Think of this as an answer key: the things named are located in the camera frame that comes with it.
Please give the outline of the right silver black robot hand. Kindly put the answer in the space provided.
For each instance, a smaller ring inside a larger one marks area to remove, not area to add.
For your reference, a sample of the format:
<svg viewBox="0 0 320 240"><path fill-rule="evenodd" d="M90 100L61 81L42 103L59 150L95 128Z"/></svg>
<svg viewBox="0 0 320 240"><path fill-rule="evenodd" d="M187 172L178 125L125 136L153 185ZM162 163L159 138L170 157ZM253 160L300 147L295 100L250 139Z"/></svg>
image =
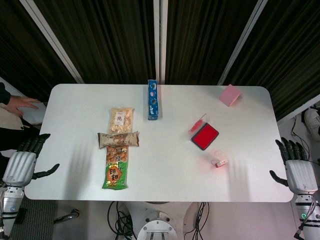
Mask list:
<svg viewBox="0 0 320 240"><path fill-rule="evenodd" d="M275 140L282 157L286 179L280 178L273 170L269 173L277 183L288 187L296 195L313 195L318 191L318 184L314 173L313 164L308 160L303 146L298 142Z"/></svg>

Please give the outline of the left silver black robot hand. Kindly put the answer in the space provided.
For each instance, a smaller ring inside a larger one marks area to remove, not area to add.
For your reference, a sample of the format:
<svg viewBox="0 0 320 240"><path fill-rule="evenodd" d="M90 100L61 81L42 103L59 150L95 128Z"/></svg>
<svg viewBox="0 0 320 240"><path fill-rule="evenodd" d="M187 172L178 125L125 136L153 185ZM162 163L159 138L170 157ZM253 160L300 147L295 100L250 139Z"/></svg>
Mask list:
<svg viewBox="0 0 320 240"><path fill-rule="evenodd" d="M31 180L47 177L53 174L59 164L47 171L35 172L36 163L44 143L51 135L43 133L22 142L6 166L2 181L6 186L24 188Z"/></svg>

